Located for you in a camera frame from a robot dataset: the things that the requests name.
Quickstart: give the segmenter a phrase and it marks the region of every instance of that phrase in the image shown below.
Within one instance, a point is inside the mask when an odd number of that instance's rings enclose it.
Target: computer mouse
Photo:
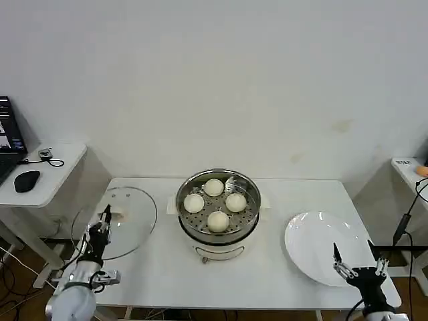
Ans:
[[[15,179],[15,190],[18,193],[25,193],[32,190],[39,177],[39,171],[29,171],[19,174]]]

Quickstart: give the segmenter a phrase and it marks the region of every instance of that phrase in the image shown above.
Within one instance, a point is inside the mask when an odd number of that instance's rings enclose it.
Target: orange object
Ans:
[[[422,177],[428,177],[428,167],[426,166],[418,166],[416,168],[416,173]]]

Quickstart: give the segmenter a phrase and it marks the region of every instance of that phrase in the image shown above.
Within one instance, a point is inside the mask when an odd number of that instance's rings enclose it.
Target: table leg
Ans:
[[[410,274],[410,260],[411,260],[411,252],[403,251],[401,252],[406,262],[408,263],[406,266],[392,266],[388,267],[388,274],[392,278],[408,278]],[[428,296],[428,278],[423,273],[422,269],[427,266],[427,258],[428,251],[422,253],[418,258],[413,259],[413,270],[412,277],[414,277],[419,284],[423,294]]]
[[[125,320],[129,320],[129,318],[131,317],[131,313],[132,313],[132,306],[127,306],[126,307],[126,312],[125,312]]]
[[[62,267],[62,259],[57,253],[55,253],[49,246],[47,246],[35,233],[30,226],[25,222],[22,212],[19,209],[12,209],[15,214],[14,224],[9,224],[7,227],[25,244],[30,246],[39,254],[48,264],[51,264],[54,268],[60,269]]]
[[[58,255],[61,255],[62,251],[64,250],[65,245],[64,244],[57,244],[53,251],[57,253]],[[54,268],[51,264],[47,264],[42,271],[40,272],[37,279],[35,279],[33,283],[33,288],[35,289],[43,289],[45,286],[45,282],[49,280],[49,277],[53,271],[56,271],[57,269]]]
[[[323,321],[321,310],[315,310],[316,321]]]
[[[12,253],[13,252],[13,250],[15,249],[15,246],[14,245],[11,245],[10,246],[10,248],[9,249],[7,249],[7,251],[9,252],[9,253]],[[3,264],[5,264],[5,263],[7,263],[8,262],[8,260],[9,260],[9,258],[11,257],[10,255],[9,255],[9,253],[4,253],[3,254],[3,261],[2,262],[0,262],[0,270],[1,269],[3,269]]]
[[[14,245],[15,249],[23,249],[24,244],[22,244],[7,227],[0,221],[0,237],[2,237],[10,245]]]

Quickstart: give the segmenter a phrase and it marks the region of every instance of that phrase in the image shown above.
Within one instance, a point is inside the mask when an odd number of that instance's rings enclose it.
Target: laptop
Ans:
[[[8,97],[0,96],[0,184],[25,156],[27,147],[16,123],[11,102]]]

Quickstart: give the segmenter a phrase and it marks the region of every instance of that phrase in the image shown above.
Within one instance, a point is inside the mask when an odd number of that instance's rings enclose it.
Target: white tabletop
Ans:
[[[423,159],[411,157],[397,157],[391,160],[391,164],[394,169],[401,175],[404,182],[408,184],[414,194],[416,194],[416,182],[420,181],[421,179],[424,179],[424,177],[421,177],[416,173],[416,168],[418,166],[423,165],[423,163]],[[421,184],[419,189],[421,189],[424,185],[425,182]],[[424,198],[428,199],[428,187],[422,191],[421,195]],[[427,202],[422,202],[422,204],[423,206],[425,206],[426,209],[428,209]]]
[[[97,294],[103,306],[258,310],[349,309],[361,297],[356,288],[334,288],[303,274],[284,249],[286,223],[296,214],[328,211],[341,215],[363,237],[368,233],[339,181],[256,180],[269,199],[269,218],[259,222],[258,236],[247,253],[229,261],[201,263],[185,242],[185,233],[167,201],[183,179],[113,179],[109,187],[133,186],[155,199],[158,221],[148,241],[103,270],[119,270],[122,281]],[[383,285],[388,303],[401,299],[391,281]]]
[[[49,147],[52,147],[53,159],[63,160],[64,166],[52,167],[48,163],[18,165],[7,177],[6,181],[0,185],[0,206],[46,206],[86,152],[85,144],[41,144],[28,155],[28,159],[30,161],[39,161],[38,151]],[[40,178],[31,191],[17,193],[13,182],[16,176],[27,171],[39,171]]]

